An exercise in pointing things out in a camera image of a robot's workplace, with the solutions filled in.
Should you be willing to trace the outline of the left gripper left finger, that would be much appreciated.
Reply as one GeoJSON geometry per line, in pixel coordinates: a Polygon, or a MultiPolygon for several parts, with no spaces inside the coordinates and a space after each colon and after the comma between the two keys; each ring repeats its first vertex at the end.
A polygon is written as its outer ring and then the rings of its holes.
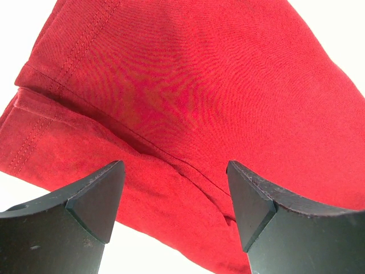
{"type": "Polygon", "coordinates": [[[1,273],[98,273],[124,180],[114,161],[1,212],[1,273]]]}

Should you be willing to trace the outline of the dark red t shirt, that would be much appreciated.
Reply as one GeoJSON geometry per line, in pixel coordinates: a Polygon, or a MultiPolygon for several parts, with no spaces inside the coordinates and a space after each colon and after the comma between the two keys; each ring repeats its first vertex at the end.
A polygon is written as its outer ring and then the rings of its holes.
{"type": "Polygon", "coordinates": [[[288,1],[57,1],[1,116],[1,171],[49,191],[125,164],[117,220],[249,273],[226,167],[364,208],[364,97],[288,1]]]}

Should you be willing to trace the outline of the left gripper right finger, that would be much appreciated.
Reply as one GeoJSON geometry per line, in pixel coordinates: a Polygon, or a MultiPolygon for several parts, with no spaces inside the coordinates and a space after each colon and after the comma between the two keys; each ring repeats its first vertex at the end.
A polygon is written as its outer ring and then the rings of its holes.
{"type": "Polygon", "coordinates": [[[226,168],[252,273],[364,272],[364,212],[297,195],[237,161],[226,168]]]}

